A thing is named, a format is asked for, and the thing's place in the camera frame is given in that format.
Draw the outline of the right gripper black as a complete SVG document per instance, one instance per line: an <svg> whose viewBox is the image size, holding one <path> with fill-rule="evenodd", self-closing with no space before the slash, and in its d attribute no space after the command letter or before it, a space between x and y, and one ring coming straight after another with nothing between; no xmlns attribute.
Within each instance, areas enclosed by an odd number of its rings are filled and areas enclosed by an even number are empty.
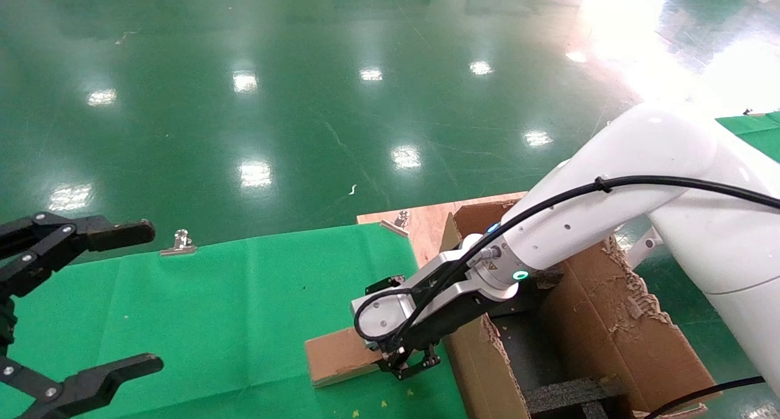
<svg viewBox="0 0 780 419"><path fill-rule="evenodd" d="M380 336L381 358L377 361L381 372L391 374L398 381L438 366L441 363L435 351L438 342L489 311L489 299L483 294L462 294L431 314L409 322L401 303L413 301L416 294L387 294L399 290L404 282L406 278L402 275L389 276L370 284L364 291L365 296L379 292L380 300L387 300L380 303L382 310L390 309L391 305L400 308L401 322Z"/></svg>

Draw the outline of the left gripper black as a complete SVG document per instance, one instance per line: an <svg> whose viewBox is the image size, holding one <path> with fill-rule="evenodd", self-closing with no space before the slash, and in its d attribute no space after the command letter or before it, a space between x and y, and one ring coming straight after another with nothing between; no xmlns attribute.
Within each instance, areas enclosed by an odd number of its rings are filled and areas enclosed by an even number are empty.
<svg viewBox="0 0 780 419"><path fill-rule="evenodd" d="M114 224L104 216L70 219L36 213L2 225L1 347L15 341L15 302L25 297L84 252L107 252L147 244L156 230L151 221ZM161 358L140 353L90 367L61 382L2 356L2 383L34 398L19 418L71 418L108 406L125 382L160 372Z"/></svg>

